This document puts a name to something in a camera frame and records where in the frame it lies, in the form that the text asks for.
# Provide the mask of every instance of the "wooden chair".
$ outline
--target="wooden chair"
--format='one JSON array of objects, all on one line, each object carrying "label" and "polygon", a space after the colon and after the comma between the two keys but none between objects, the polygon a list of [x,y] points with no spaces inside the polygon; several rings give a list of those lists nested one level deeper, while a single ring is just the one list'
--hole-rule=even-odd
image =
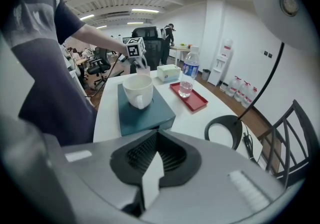
[{"label": "wooden chair", "polygon": [[[288,121],[288,117],[295,112],[299,123],[301,125],[304,138],[306,141],[306,150],[301,143],[300,138],[298,137],[296,131]],[[281,133],[278,131],[278,127],[283,124],[284,128],[284,138]],[[297,140],[304,159],[301,162],[296,161],[291,149],[290,149],[290,138],[289,138],[289,130],[291,130],[293,136]],[[281,145],[285,147],[285,160],[283,161],[281,158],[281,152],[275,150],[275,143],[276,139],[281,142]],[[291,185],[295,184],[297,181],[303,179],[305,177],[305,173],[308,169],[309,162],[316,156],[319,151],[319,142],[317,139],[316,132],[310,122],[310,119],[298,104],[296,100],[293,100],[292,105],[287,110],[287,112],[266,132],[258,137],[258,140],[261,141],[263,144],[267,142],[269,145],[269,153],[267,154],[265,151],[262,151],[262,157],[266,161],[266,168],[267,172],[270,172],[284,185],[285,188],[290,187]],[[272,162],[274,162],[274,157],[276,156],[277,160],[283,167],[283,171],[278,172]]]}]

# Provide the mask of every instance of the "black office chair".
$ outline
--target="black office chair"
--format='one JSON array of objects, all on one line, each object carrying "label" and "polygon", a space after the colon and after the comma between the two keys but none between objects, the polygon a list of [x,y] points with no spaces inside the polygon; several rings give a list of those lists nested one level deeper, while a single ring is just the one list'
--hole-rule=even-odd
[{"label": "black office chair", "polygon": [[[294,128],[288,121],[288,117],[293,112],[295,112],[301,125],[306,141],[307,153],[304,146],[301,143],[301,140],[297,135],[297,132],[294,130]],[[284,138],[277,129],[281,124],[283,124],[284,128]],[[290,141],[289,138],[288,128],[291,130],[303,153],[304,160],[302,160],[301,162],[297,163],[292,151],[290,150],[290,142],[292,141]],[[285,188],[290,187],[296,182],[305,178],[309,163],[312,161],[312,159],[316,156],[316,154],[319,151],[319,142],[313,125],[311,124],[307,114],[304,112],[304,110],[296,100],[293,100],[293,103],[287,110],[287,112],[274,125],[272,125],[272,127],[270,127],[262,135],[260,135],[258,137],[258,140],[261,141],[262,144],[266,142],[269,146],[269,154],[262,151],[262,157],[266,161],[265,170],[267,172],[271,172],[281,183],[283,183]],[[281,145],[285,146],[285,161],[283,161],[281,158],[281,152],[275,149],[276,140],[279,140],[281,142]],[[274,164],[272,164],[275,160],[274,155],[283,167],[283,171],[281,172],[278,172]]]},{"label": "black office chair", "polygon": [[96,47],[93,52],[95,59],[88,61],[93,66],[88,68],[87,73],[89,75],[96,75],[97,77],[101,75],[100,79],[94,81],[95,88],[106,81],[103,74],[111,68],[111,64],[107,59],[107,52],[107,49]]},{"label": "black office chair", "polygon": [[[138,27],[132,32],[133,38],[142,37],[144,40],[146,53],[144,54],[150,71],[157,70],[160,64],[160,59],[164,54],[165,41],[158,38],[156,26]],[[136,73],[136,67],[130,66],[130,74]]]}]

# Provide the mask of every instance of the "red tray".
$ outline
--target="red tray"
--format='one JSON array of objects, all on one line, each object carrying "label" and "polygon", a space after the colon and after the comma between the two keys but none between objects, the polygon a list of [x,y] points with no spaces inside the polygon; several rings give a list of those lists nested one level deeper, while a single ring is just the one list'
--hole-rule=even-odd
[{"label": "red tray", "polygon": [[180,82],[170,84],[170,88],[174,91],[176,95],[178,95],[178,97],[184,102],[184,104],[187,105],[187,107],[191,111],[197,111],[208,104],[208,101],[199,93],[197,93],[194,89],[192,89],[192,92],[188,98],[182,98],[179,95]]}]

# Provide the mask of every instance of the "lamp shade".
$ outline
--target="lamp shade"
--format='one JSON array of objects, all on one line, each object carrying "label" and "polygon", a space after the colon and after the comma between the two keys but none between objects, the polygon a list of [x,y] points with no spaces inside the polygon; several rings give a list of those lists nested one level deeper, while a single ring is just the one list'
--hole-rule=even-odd
[{"label": "lamp shade", "polygon": [[282,42],[299,50],[319,51],[316,27],[301,0],[253,0],[253,4],[257,16]]}]

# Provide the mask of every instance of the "ceiling light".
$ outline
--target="ceiling light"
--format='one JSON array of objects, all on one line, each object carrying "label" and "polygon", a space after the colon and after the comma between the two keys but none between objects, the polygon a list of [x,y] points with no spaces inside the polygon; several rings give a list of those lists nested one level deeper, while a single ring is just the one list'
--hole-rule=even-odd
[{"label": "ceiling light", "polygon": [[143,22],[128,22],[128,25],[132,25],[132,24],[143,24]]},{"label": "ceiling light", "polygon": [[133,12],[148,12],[148,13],[158,13],[158,10],[149,10],[149,9],[132,9]]},{"label": "ceiling light", "polygon": [[93,16],[94,16],[93,14],[90,14],[90,15],[88,15],[88,16],[84,16],[84,17],[80,18],[80,20],[84,20],[84,19],[87,19],[87,18],[91,18],[91,17],[93,17]]}]

